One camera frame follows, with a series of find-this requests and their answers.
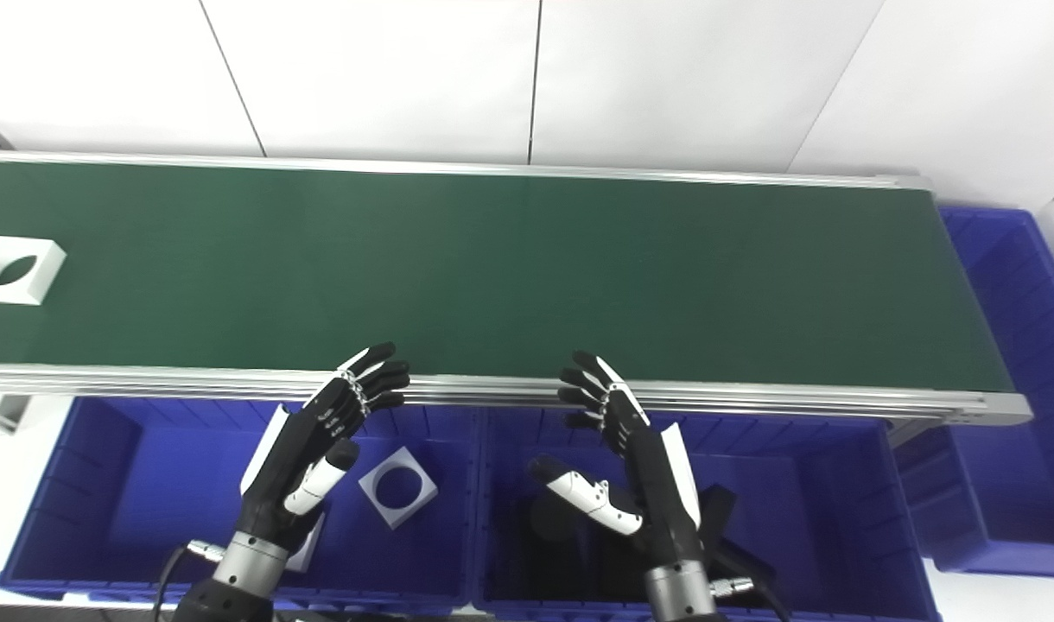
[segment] blue plastic bin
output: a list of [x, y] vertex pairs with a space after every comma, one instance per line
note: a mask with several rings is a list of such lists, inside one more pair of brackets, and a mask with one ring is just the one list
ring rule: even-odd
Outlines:
[[1054, 577], [1054, 263], [1029, 213], [942, 208], [1014, 386], [1035, 420], [943, 428], [897, 451], [939, 570]]
[[[0, 586], [44, 599], [151, 602], [176, 544], [227, 544], [238, 484], [275, 403], [79, 399], [46, 465]], [[362, 455], [327, 500], [306, 575], [288, 571], [279, 607], [445, 615], [468, 602], [480, 417], [419, 406], [373, 413]], [[358, 477], [407, 447], [438, 495], [392, 530]], [[212, 567], [189, 559], [168, 600]]]
[[[882, 423], [652, 419], [658, 428], [681, 423], [700, 489], [722, 484], [738, 493], [727, 537], [777, 571], [794, 620], [938, 619]], [[494, 409], [487, 426], [475, 605], [504, 620], [648, 620], [638, 602], [641, 574], [622, 541], [582, 519], [574, 539], [554, 543], [534, 536], [528, 519], [544, 491], [527, 473], [540, 452], [625, 484], [622, 461], [600, 433], [566, 429], [563, 412], [538, 409]], [[757, 607], [723, 610], [736, 622], [776, 620]]]

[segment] green conveyor belt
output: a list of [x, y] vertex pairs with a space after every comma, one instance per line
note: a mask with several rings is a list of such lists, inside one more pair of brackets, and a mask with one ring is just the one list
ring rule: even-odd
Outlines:
[[67, 252], [0, 363], [1012, 390], [921, 190], [0, 162], [0, 235]]

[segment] white block with circular hole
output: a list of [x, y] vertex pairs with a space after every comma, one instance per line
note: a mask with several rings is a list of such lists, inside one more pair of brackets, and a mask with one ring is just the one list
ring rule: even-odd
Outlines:
[[[405, 505], [405, 507], [390, 508], [377, 500], [377, 485], [380, 484], [380, 479], [387, 472], [397, 468], [405, 468], [419, 475], [419, 492], [415, 497], [415, 500]], [[431, 481], [431, 477], [428, 477], [428, 472], [424, 471], [424, 468], [415, 461], [415, 456], [412, 455], [412, 452], [409, 452], [407, 447], [396, 449], [396, 452], [393, 452], [391, 456], [382, 461], [380, 465], [373, 467], [373, 470], [362, 477], [357, 481], [357, 484], [362, 487], [362, 491], [366, 492], [366, 497], [369, 497], [370, 503], [376, 508], [377, 513], [380, 513], [380, 518], [385, 519], [386, 523], [389, 524], [390, 529], [399, 527], [413, 513], [419, 511], [419, 508], [435, 499], [435, 495], [438, 493], [438, 487]]]
[[27, 256], [34, 256], [35, 264], [21, 278], [0, 285], [0, 303], [42, 304], [65, 259], [65, 252], [53, 240], [0, 236], [0, 276], [15, 260]]

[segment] black cable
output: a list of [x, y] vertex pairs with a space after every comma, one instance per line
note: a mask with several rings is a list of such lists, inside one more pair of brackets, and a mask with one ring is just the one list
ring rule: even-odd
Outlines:
[[155, 609], [152, 609], [152, 614], [155, 615], [155, 622], [162, 622], [162, 601], [167, 595], [167, 583], [170, 582], [170, 576], [173, 575], [175, 568], [178, 567], [178, 562], [182, 556], [189, 551], [189, 544], [179, 544], [175, 550], [173, 550], [170, 557], [167, 558], [167, 564], [162, 567], [162, 575], [159, 575], [159, 589], [155, 591]]

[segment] white wall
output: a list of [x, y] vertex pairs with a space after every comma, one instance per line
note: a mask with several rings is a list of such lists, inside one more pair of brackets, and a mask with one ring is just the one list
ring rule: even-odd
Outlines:
[[531, 161], [783, 172], [881, 3], [544, 2]]
[[0, 132], [22, 150], [918, 170], [941, 199], [1035, 210], [1054, 196], [1054, 0], [11, 0]]
[[536, 2], [203, 5], [268, 155], [527, 161]]
[[918, 169], [942, 200], [1054, 194], [1054, 0], [887, 0], [793, 162]]
[[18, 150], [258, 155], [196, 0], [0, 2]]

